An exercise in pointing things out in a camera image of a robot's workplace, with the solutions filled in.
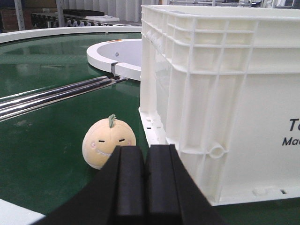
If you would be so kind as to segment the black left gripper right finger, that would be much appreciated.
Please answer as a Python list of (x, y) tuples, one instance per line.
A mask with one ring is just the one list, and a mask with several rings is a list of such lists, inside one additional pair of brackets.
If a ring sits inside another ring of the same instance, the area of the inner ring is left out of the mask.
[(149, 225), (224, 225), (184, 167), (174, 145), (152, 145), (146, 160)]

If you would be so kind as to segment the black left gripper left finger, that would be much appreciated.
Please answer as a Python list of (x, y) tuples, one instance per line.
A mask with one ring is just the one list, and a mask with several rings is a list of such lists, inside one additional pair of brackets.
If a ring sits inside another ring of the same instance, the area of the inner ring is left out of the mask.
[(37, 224), (143, 225), (143, 170), (139, 147), (116, 147), (87, 186)]

